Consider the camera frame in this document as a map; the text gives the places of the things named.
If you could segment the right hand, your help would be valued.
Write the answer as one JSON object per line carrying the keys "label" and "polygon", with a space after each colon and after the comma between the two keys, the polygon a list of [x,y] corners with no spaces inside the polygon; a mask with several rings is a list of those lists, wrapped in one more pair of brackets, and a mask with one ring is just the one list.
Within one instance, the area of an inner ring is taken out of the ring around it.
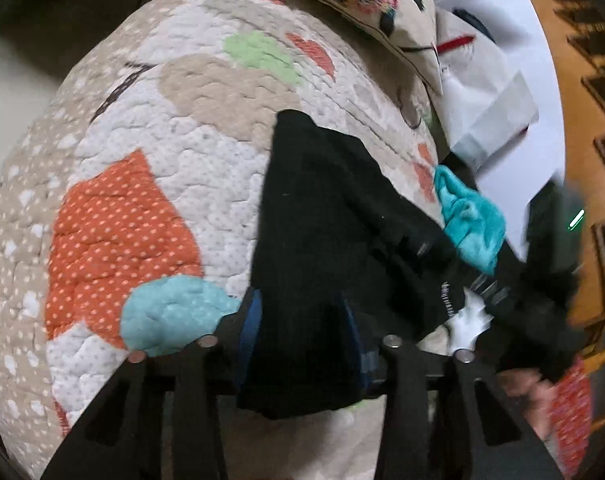
{"label": "right hand", "polygon": [[523,415],[540,440],[552,431],[551,412],[557,388],[537,370],[504,370],[498,382],[510,398],[524,399]]}

